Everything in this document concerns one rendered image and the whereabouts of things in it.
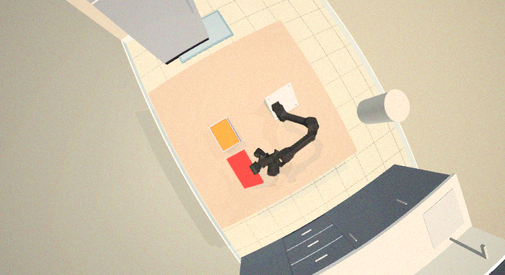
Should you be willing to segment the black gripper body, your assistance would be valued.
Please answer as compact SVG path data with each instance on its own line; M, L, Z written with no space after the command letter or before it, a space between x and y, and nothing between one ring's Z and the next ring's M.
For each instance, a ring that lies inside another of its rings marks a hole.
M269 153L258 163L253 163L252 165L249 166L254 175L258 174L260 172L260 169L262 169L262 167L265 168L266 166L268 166L268 161L267 161L268 155L269 155Z

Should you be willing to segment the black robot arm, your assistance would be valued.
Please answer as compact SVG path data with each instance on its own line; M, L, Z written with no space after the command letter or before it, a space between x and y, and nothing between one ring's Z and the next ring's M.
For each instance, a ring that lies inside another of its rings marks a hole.
M290 162L294 158L294 155L300 149L302 149L309 143L315 141L318 129L320 127L315 117L303 118L288 113L285 111L284 107L278 101L275 104L272 104L272 110L275 112L280 121L285 122L285 120L288 120L304 125L306 128L308 128L308 132L304 137L302 137L292 146L286 147L281 151L274 149L274 153L267 156L268 176L278 175L279 166L283 167L286 163ZM267 154L268 153L265 153L263 150L258 148L253 155L256 158L259 158L259 161L261 161ZM281 159L281 161L279 159Z

